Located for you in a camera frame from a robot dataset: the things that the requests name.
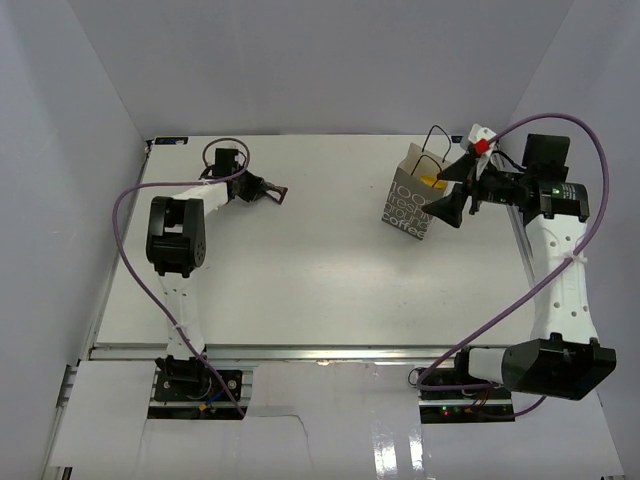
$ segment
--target cable tie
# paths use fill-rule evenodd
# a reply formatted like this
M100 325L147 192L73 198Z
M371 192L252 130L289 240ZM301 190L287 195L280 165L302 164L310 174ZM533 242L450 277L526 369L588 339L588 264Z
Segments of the cable tie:
M571 250L568 252L564 252L562 257L570 258L572 262L581 263L582 265L585 265L587 263L587 257L585 257L582 253L575 255Z
M174 324L171 324L171 327L170 327L170 328L173 328L176 332L180 331L180 332L184 333L184 335L186 336L186 335L187 335L187 332L185 332L185 330L186 330L187 328L189 328L189 325L190 325L189 323L185 323L185 324L182 324L182 325L181 325L181 324L179 324L179 323L177 323L177 324L175 324L175 325L174 325Z

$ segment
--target white table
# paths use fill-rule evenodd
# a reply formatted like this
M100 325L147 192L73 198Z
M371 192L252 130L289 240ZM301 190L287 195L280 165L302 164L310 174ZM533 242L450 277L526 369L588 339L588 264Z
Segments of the white table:
M212 138L191 137L186 145L154 146L143 181L197 178L203 168L200 152ZM446 141L436 138L432 148L443 154ZM428 364L443 347L457 343L528 290L518 236L504 207L482 205L478 215L464 219L460 230L437 222L423 242L380 220L396 165L404 158L409 142L421 143L422 138L241 139L252 151L250 170L288 186L290 191L280 207L268 200L250 206L235 200L207 220L207 259L196 275L208 355L217 367L241 368L252 379L255 368L265 360L357 359L408 364L404 367L410 369L416 363ZM452 158L459 154L460 149L454 148ZM156 294L161 291L144 249L149 204L156 195L179 191L143 191L125 242L135 268ZM478 342L509 345L524 341L532 321L533 305L528 304ZM308 378L306 370L298 372L302 377L294 381L291 376L299 365L287 363L284 368L291 368L292 373L283 378L288 383L281 385L269 377L266 391L289 395L297 388L313 392L312 397L327 396L326 402L321 402L322 409L308 410L321 427L307 423L302 429L302 420L295 417L250 418L241 423L147 421L151 379L140 382L134 376L131 385L123 387L114 379L114 369L99 364L116 365L100 362L102 359L138 360L120 364L128 378L128 370L147 362L151 365L147 375L151 376L150 360L163 355L165 335L161 312L118 265L97 348L91 354L97 362L86 362L90 368L102 370L108 380L91 374L85 380L93 383L84 388L104 403L96 407L96 400L87 400L86 405L110 413L98 418L106 425L102 431L84 420L76 421L91 432L101 431L104 438L89 434L93 440L87 442L85 434L71 436L67 447L75 460L58 464L77 467L72 478L114 478L124 457L132 455L138 468L136 478L157 478L156 470L166 473L168 468L190 478L204 478L201 472L206 472L207 478L213 474L230 478L233 475L229 472L240 470L250 473L247 478L265 478L273 473L269 469L274 465L278 468L274 478L307 478L311 472L316 478L335 476L323 474L324 467L333 472L331 462L335 459L331 456L310 469L303 464L311 458L310 438L315 441L315 435L325 431L326 425L339 430L344 418L350 418L341 417L339 409L351 405L342 400L353 394L353 389L314 392L315 380ZM344 371L353 365L333 367ZM395 395L406 389L405 378L405 371L392 375L399 386L389 392ZM301 385L302 381L312 386ZM126 417L126 409L120 405L122 398L109 392L125 390L133 394L136 389L141 395L140 402L134 402L139 411L131 418L144 428L130 440L138 449L127 448L122 458L113 461L100 448L93 457L85 455L87 448L110 441L125 445L121 436L131 429L116 426L120 425L117 420ZM245 386L241 402L247 405L249 397L253 400L262 393ZM388 412L417 414L414 395L411 391L407 397L410 408L392 403ZM367 405L371 408L375 404L378 409L381 398L367 397ZM109 406L113 402L119 402L119 406ZM332 402L337 402L335 411ZM516 410L531 402L530 396L514 396ZM96 420L94 415L88 418ZM306 428L311 430L311 437L305 436L309 433ZM403 432L395 428L390 430L394 435ZM422 434L424 473L430 477L595 479L602 474L622 473L595 393L578 403L549 400L514 423L422 425L418 432ZM192 448L200 441L206 442L209 454L201 455ZM342 439L340 449L343 444L344 448L350 445ZM361 465L352 468L352 473L371 478L373 450L354 451L352 458L346 463L341 460L338 466Z
M213 138L155 145L143 181L197 179ZM422 242L380 220L397 164L423 137L239 138L251 149L250 171L290 190L282 206L236 199L207 217L207 257L195 273L207 344L447 346L528 290L505 207L482 205L460 230L437 221ZM446 139L434 139L442 155ZM461 153L454 146L448 158ZM158 295L145 257L149 205L181 190L143 190L125 242ZM478 342L525 341L532 321L528 304ZM96 345L162 346L165 338L162 313L119 265Z

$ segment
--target white cardboard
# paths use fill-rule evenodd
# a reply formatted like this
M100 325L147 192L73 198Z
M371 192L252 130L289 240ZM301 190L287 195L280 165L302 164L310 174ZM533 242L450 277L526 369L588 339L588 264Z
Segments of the white cardboard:
M263 365L243 421L148 420L127 478L424 478L409 368ZM85 463L73 478L122 477L120 467Z
M153 362L82 362L50 465L125 470L135 465L154 370Z
M515 411L538 397L514 394ZM622 475L596 392L547 400L509 423L422 425L429 477L587 480Z

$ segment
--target gray wall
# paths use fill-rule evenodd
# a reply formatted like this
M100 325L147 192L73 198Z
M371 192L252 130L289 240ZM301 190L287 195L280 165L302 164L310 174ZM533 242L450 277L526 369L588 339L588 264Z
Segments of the gray wall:
M38 478L143 143L65 0L0 0L0 478Z
M571 0L70 0L144 137L505 125Z
M609 208L602 229L587 248L587 280L600 340L618 351L618 368L598 392L623 468L631 479L640 479L638 85L640 5L581 0L571 8L513 115L513 120L544 111L578 115L596 130L608 156ZM577 127L557 120L522 130L505 141L514 156L521 155L527 132L571 135L570 179L587 185L595 215L601 174L589 139Z

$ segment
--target white tabletop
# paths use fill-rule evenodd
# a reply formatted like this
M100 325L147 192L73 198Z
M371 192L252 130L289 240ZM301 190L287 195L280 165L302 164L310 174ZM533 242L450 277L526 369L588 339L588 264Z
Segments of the white tabletop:
M197 179L215 137L155 145L144 182ZM205 341L214 345L457 343L529 286L505 207L483 204L462 228L437 221L423 241L383 223L397 164L414 136L251 136L250 171L289 187L282 206L240 199L207 217L207 257L195 272ZM443 154L444 137L430 148ZM449 159L461 154L455 146ZM150 201L143 190L125 249L161 295L145 257ZM478 343L528 339L533 305ZM118 265L98 345L162 345L160 310Z

